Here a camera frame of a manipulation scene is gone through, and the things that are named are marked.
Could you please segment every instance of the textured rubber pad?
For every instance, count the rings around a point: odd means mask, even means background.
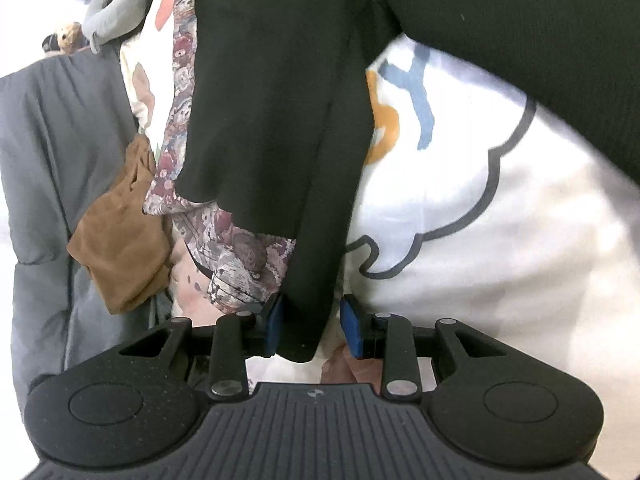
[[[441,442],[415,405],[366,384],[263,383],[218,404],[181,447],[121,471],[42,463],[29,480],[596,480],[576,463],[548,472],[495,470]]]

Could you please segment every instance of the gray padded cushion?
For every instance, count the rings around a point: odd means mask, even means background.
[[[137,129],[119,45],[55,56],[0,79],[0,173],[18,264],[12,359],[20,408],[30,384],[146,330],[152,302],[111,316],[66,252],[82,213],[124,163]]]

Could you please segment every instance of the black cardigan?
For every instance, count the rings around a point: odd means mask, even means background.
[[[196,0],[176,189],[296,238],[279,353],[324,328],[373,121],[365,69],[400,32],[525,91],[640,182],[640,0]]]

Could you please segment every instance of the metal pin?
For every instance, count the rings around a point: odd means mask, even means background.
[[[211,387],[211,392],[220,397],[230,397],[242,391],[242,384],[234,380],[218,381]]]
[[[386,385],[386,390],[393,396],[406,397],[418,391],[418,386],[404,379],[396,379]]]

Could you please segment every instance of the white floor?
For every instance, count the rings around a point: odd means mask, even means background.
[[[84,7],[73,0],[0,0],[0,77],[42,58],[42,40],[57,23],[82,21]],[[0,189],[0,478],[20,480],[38,460],[15,400],[10,333],[15,255],[9,240],[4,194]]]

